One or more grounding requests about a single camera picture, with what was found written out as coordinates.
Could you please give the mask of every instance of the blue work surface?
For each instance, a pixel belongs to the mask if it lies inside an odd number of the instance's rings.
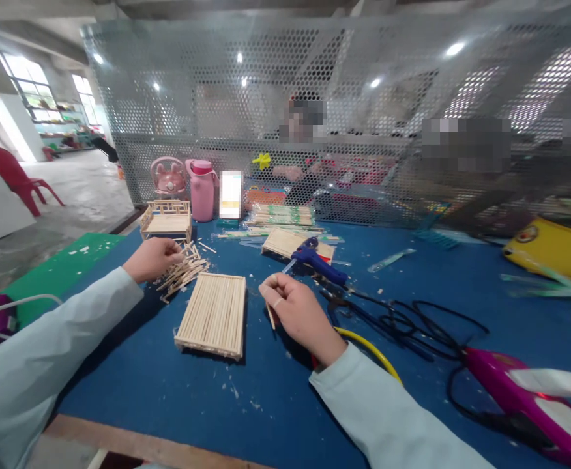
[[[490,336],[482,338],[473,326],[423,307],[459,342],[476,335],[474,347],[515,356],[531,367],[571,371],[571,302],[509,297],[509,284],[499,275],[528,274],[503,259],[499,248],[462,244],[443,251],[401,229],[340,224],[326,228],[346,240],[338,246],[335,259],[352,262],[351,267],[337,267],[349,273],[356,289],[382,300],[426,300],[454,309],[483,322]],[[285,263],[261,255],[259,249],[240,246],[237,240],[212,237],[216,230],[215,223],[199,224],[195,236],[218,252],[201,252],[212,263],[211,272],[246,276],[244,358],[235,363],[180,352],[173,343],[173,330],[181,323],[192,288],[165,305],[149,285],[144,300],[84,363],[59,405],[60,413],[279,468],[365,467],[362,454],[308,383],[309,354],[283,331],[271,330],[257,288]],[[134,231],[66,297],[123,264],[140,242]],[[376,274],[366,271],[405,248],[417,252]],[[311,279],[304,282],[318,292]],[[317,296],[325,307],[327,302]],[[369,302],[357,302],[370,313],[384,312]],[[456,363],[425,362],[359,319],[340,317],[340,322],[374,343],[418,403],[494,466],[559,467],[508,437],[479,427],[452,407],[445,386]],[[466,407],[497,410],[467,372],[458,376],[455,389],[457,400]]]

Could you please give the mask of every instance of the perforated metal screen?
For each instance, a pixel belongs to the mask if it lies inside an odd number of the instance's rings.
[[[571,123],[571,7],[113,21],[83,35],[135,204],[156,197],[161,156],[242,170],[247,190],[321,220],[413,225],[436,201],[504,188],[540,210],[552,188],[571,191],[571,153],[544,144]],[[462,132],[471,117],[488,119]],[[442,119],[425,121],[437,143],[423,119]]]

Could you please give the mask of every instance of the long sleeve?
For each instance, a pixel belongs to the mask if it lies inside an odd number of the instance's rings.
[[[310,382],[375,468],[492,468],[354,345]]]
[[[25,466],[60,391],[142,296],[118,267],[0,344],[0,469]]]

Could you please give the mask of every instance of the window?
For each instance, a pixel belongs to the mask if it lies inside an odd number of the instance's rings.
[[[571,82],[571,47],[558,53],[525,87],[510,113],[512,127],[525,131]]]
[[[95,98],[92,95],[92,88],[90,88],[90,82],[88,82],[87,78],[81,77],[79,75],[73,75],[72,80],[75,82],[75,87],[79,92],[79,98],[81,98],[81,104],[83,104],[85,115],[88,118],[88,124],[101,125],[99,119],[96,117]]]
[[[62,115],[56,111],[57,104],[40,65],[25,57],[5,52],[0,52],[0,60],[32,118],[36,121],[62,120]]]
[[[470,117],[470,108],[484,92],[486,85],[494,78],[500,67],[495,66],[487,70],[471,72],[466,77],[463,85],[457,92],[457,96],[450,103],[444,117],[446,119],[460,119]]]

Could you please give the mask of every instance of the hand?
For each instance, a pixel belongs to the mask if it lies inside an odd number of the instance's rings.
[[[181,247],[170,238],[150,238],[125,262],[123,268],[136,283],[160,277],[172,264],[183,261]]]
[[[279,272],[259,286],[259,292],[279,316],[285,331],[328,367],[346,350],[346,342],[331,326],[307,285]]]

